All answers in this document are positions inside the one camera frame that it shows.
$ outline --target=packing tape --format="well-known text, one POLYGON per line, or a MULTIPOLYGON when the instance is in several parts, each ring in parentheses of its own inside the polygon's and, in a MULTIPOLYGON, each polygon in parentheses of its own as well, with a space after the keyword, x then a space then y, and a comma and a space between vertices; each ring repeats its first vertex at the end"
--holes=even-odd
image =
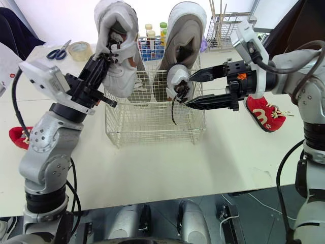
POLYGON ((92 56, 90 44, 87 42, 75 42, 69 45, 68 52, 74 61, 87 61, 92 56))

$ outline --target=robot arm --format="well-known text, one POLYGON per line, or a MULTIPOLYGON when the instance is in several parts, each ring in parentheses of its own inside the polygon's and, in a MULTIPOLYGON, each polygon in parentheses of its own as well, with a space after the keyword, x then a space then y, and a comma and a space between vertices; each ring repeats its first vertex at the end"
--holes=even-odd
POLYGON ((325 239, 325 45, 316 41, 314 44, 322 45, 321 52, 297 50, 277 55, 266 64, 268 55, 253 35, 247 22, 240 23, 232 43, 244 60, 199 70, 189 78, 205 82, 227 77, 226 94, 197 97, 186 105, 194 109, 238 110, 238 101, 248 94, 260 97, 264 91, 272 91, 291 96, 304 121, 305 158, 298 162, 296 189, 306 202, 294 230, 286 225, 287 243, 320 244, 325 239))
POLYGON ((7 243, 68 243, 73 215, 67 211, 66 182, 71 153, 78 143, 87 114, 100 100, 112 107, 115 101, 98 91, 109 65, 114 60, 103 55, 91 57, 78 77, 63 76, 58 67, 39 62, 19 66, 31 83, 57 103, 52 104, 34 126, 29 148, 20 162, 25 178, 26 206, 23 235, 7 243))

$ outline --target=red shoe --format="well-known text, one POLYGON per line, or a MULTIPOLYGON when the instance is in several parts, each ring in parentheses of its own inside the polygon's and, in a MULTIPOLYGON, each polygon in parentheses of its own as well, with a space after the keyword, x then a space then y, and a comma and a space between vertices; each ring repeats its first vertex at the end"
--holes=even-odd
POLYGON ((266 132, 277 131, 286 119, 279 108, 269 104, 264 97, 254 99, 248 96, 246 107, 259 126, 266 132))
MULTIPOLYGON (((27 130, 30 132, 33 128, 27 127, 27 130)), ((29 140, 25 135, 22 127, 14 127, 9 131, 9 137, 13 141, 13 143, 22 149, 27 150, 29 146, 29 140)))

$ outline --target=scissors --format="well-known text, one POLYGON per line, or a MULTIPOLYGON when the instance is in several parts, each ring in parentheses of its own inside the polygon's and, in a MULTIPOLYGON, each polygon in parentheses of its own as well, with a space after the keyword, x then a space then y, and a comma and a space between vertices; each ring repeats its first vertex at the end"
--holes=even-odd
POLYGON ((61 47, 61 49, 55 49, 55 50, 49 52, 49 54, 46 55, 46 57, 48 59, 56 59, 56 60, 64 59, 67 55, 66 48, 69 46, 70 42, 71 42, 71 40, 68 40, 67 43, 65 43, 61 47))

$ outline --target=table surface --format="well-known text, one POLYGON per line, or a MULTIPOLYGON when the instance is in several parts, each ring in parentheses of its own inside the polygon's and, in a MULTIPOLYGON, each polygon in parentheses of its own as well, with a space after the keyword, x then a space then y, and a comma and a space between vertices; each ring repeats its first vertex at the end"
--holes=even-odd
MULTIPOLYGON (((47 60, 45 56, 52 49, 38 46, 27 60, 42 59, 46 64, 57 65, 63 74, 80 73, 85 62, 75 62, 69 55, 64 60, 47 60)), ((233 61, 240 60, 234 50, 203 53, 202 68, 222 64, 230 57, 233 61)), ((225 85, 225 78, 205 83, 205 94, 224 93, 225 85)), ((238 112, 206 111, 207 129, 196 145, 171 142, 121 149, 105 134, 104 103, 100 103, 95 115, 85 119, 79 144, 72 154, 82 209, 276 186, 278 165, 286 152, 303 138, 303 122, 289 96, 266 93, 265 97, 294 115, 277 132, 261 130, 240 102, 238 112)), ((24 75, 18 82, 17 98, 27 126, 36 124, 53 102, 36 91, 24 75)), ((0 217, 18 216, 23 214, 25 205, 24 179, 18 172, 25 151, 17 148, 8 136, 10 128, 19 126, 10 91, 0 98, 0 110, 0 217)), ((295 152, 284 166, 283 185, 295 182, 299 154, 300 151, 295 152)), ((73 180, 72 172, 68 179, 73 180)))

